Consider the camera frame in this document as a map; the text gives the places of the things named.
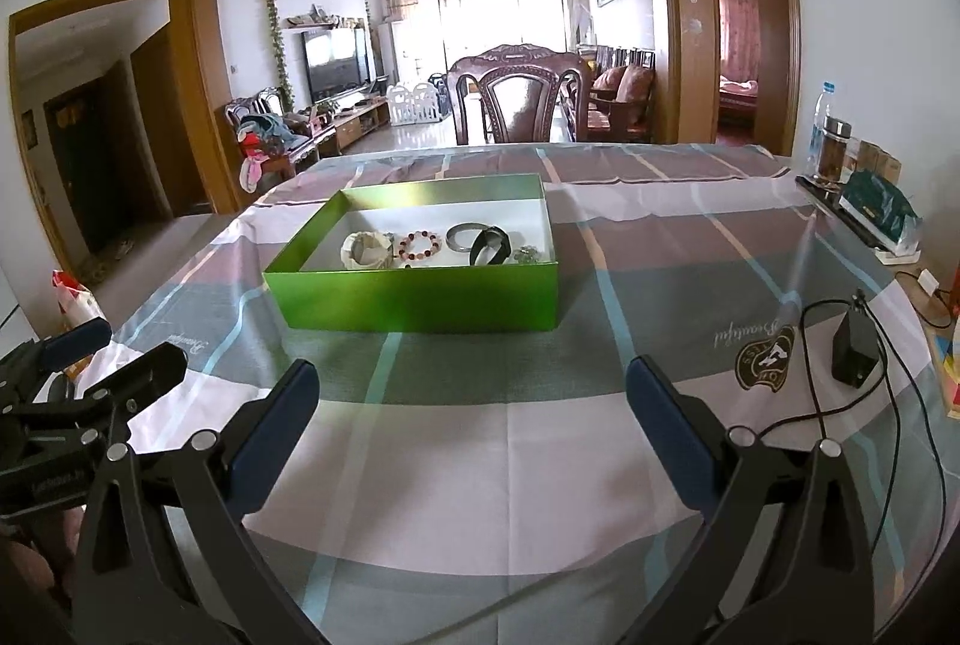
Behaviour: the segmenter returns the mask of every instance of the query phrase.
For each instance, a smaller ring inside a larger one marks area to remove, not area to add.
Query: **white bracelet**
[[[340,248],[340,260],[347,271],[381,271],[394,263],[394,243],[382,233],[352,233]]]

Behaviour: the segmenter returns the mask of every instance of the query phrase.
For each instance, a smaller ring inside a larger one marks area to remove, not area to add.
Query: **logo emblem on tablecloth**
[[[736,379],[744,391],[765,385],[776,393],[786,382],[795,332],[785,325],[774,338],[751,341],[736,356]]]

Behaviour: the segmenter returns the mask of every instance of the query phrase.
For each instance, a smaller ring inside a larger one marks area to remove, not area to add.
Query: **artificial ivy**
[[[286,97],[287,107],[294,108],[294,91],[287,76],[287,56],[283,50],[283,34],[280,33],[280,17],[277,15],[277,0],[267,0],[267,19],[270,22],[270,38],[274,44],[274,59],[277,62],[277,87]]]

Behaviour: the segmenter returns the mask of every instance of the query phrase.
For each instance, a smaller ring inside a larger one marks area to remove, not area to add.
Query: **striped tablecloth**
[[[557,330],[353,334],[284,323],[263,268],[335,191],[525,172],[545,183],[560,261]],[[627,407],[624,367],[653,355],[727,425],[760,429],[808,413],[799,337],[776,390],[741,386],[737,353],[796,325],[800,306],[857,287],[917,377],[951,468],[957,432],[906,296],[758,148],[509,145],[323,160],[197,253],[116,333],[83,384],[162,341],[187,350],[184,384],[133,420],[133,445],[145,452],[220,428],[292,360],[313,362],[320,407],[246,524],[335,645],[603,645],[640,614],[700,523]],[[808,331],[825,409],[853,397],[829,376],[839,319],[823,309]],[[940,506],[917,399],[895,365],[892,380],[904,448],[875,555],[878,625],[916,583]],[[843,442],[872,533],[893,450],[885,389],[827,427]],[[768,440],[808,449],[818,436],[813,421]],[[952,529],[957,475],[947,480]],[[215,597],[208,603],[217,610]]]

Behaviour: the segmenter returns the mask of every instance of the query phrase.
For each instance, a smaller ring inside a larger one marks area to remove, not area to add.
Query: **plastic bottle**
[[[817,166],[820,162],[820,148],[823,145],[824,125],[827,123],[827,117],[836,116],[833,111],[835,108],[834,92],[836,92],[836,87],[833,82],[824,82],[824,90],[817,98],[817,106],[813,110],[813,132],[810,134],[810,148],[806,153],[805,170],[805,174],[810,177],[816,175]]]

